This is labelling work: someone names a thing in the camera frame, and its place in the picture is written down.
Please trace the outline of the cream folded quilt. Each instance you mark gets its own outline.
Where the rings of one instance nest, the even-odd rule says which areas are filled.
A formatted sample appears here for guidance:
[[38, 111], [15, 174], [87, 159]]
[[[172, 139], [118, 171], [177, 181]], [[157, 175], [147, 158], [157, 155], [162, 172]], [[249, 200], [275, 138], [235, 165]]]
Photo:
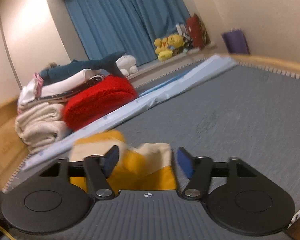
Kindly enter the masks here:
[[16, 117], [15, 131], [30, 154], [38, 153], [70, 134], [63, 121], [63, 109], [63, 104], [45, 102]]

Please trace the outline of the teal shark plush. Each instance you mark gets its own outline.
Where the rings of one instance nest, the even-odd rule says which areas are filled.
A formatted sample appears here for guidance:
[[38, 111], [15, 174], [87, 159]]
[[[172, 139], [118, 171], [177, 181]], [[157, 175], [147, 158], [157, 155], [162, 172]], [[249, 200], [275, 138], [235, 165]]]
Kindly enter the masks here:
[[70, 64], [44, 69], [39, 76], [43, 79], [44, 86], [63, 81], [84, 69], [105, 70], [111, 75], [124, 77], [116, 65], [116, 61], [123, 55], [125, 55], [124, 51], [118, 51], [100, 60], [73, 60]]

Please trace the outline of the white plush toy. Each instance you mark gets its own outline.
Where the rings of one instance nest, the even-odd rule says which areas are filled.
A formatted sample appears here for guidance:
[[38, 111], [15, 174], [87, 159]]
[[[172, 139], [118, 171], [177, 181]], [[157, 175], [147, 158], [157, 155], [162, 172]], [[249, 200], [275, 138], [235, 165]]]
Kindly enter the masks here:
[[132, 55], [123, 55], [116, 61], [116, 65], [125, 77], [138, 72], [136, 58]]

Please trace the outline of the beige and mustard hooded jacket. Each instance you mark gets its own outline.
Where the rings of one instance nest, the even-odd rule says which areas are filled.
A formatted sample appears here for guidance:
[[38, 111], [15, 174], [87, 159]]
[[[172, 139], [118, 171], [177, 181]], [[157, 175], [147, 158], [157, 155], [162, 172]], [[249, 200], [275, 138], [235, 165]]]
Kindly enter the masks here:
[[138, 148], [126, 144], [116, 130], [97, 133], [75, 141], [69, 160], [82, 161], [90, 155], [104, 156], [113, 146], [119, 148], [119, 161], [107, 182], [119, 190], [159, 191], [177, 189], [172, 167], [172, 149], [166, 143], [145, 143]]

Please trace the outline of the light blue folded sheet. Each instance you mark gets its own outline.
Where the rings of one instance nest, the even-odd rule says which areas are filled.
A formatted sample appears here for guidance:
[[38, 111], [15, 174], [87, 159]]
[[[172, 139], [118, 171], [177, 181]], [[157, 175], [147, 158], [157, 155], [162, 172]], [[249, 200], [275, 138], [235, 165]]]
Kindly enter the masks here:
[[25, 160], [21, 169], [26, 171], [53, 159], [70, 150], [76, 140], [114, 128], [128, 119], [131, 119], [170, 98], [178, 96], [196, 85], [213, 79], [235, 66], [237, 66], [237, 62], [231, 57], [213, 55], [193, 69], [187, 70], [182, 74], [143, 92], [137, 99], [29, 157], [29, 159]]

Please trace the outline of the dark patterned folded garment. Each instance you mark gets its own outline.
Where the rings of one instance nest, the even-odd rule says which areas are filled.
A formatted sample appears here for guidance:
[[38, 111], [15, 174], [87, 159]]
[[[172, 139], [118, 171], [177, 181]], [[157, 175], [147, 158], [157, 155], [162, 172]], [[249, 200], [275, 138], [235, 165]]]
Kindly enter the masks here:
[[43, 86], [41, 94], [38, 98], [29, 100], [24, 103], [25, 105], [35, 104], [37, 102], [51, 101], [54, 99], [64, 99], [67, 96], [77, 94], [91, 86], [102, 82], [105, 79], [104, 75], [89, 74], [86, 75], [74, 75], [66, 80], [53, 83], [51, 85]]

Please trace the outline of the red folded blanket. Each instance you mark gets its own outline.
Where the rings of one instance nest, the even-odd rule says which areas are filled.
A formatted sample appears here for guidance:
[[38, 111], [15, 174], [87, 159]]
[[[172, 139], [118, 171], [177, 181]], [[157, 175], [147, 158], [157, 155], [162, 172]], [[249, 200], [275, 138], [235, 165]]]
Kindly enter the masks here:
[[72, 131], [77, 131], [137, 97], [138, 93], [126, 78], [108, 75], [66, 103], [63, 121]]

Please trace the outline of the blue curtain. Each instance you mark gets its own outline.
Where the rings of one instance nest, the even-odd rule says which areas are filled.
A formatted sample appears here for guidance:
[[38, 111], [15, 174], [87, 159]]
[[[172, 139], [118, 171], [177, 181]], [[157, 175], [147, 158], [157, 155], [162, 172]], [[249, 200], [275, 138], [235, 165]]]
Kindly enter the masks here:
[[138, 65], [157, 59], [156, 38], [176, 33], [190, 13], [183, 0], [63, 0], [89, 59], [124, 51]]

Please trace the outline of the grey quilted mattress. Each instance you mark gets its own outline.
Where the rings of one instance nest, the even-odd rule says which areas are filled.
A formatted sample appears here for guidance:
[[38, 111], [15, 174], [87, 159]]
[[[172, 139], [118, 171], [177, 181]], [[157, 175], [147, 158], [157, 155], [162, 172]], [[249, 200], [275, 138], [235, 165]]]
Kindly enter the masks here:
[[[216, 161], [239, 157], [285, 189], [300, 212], [300, 75], [236, 62], [114, 129], [124, 134], [129, 146], [164, 142]], [[146, 90], [198, 64], [153, 81]], [[70, 150], [26, 171], [21, 164], [6, 190], [54, 159], [67, 157]]]

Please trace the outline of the yellow bear plush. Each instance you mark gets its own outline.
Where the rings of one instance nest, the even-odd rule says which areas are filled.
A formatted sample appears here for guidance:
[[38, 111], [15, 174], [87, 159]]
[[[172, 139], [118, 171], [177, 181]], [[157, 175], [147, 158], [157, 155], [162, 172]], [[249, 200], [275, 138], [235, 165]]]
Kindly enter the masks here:
[[185, 44], [184, 39], [179, 34], [170, 35], [167, 38], [167, 47], [172, 51], [178, 51]]

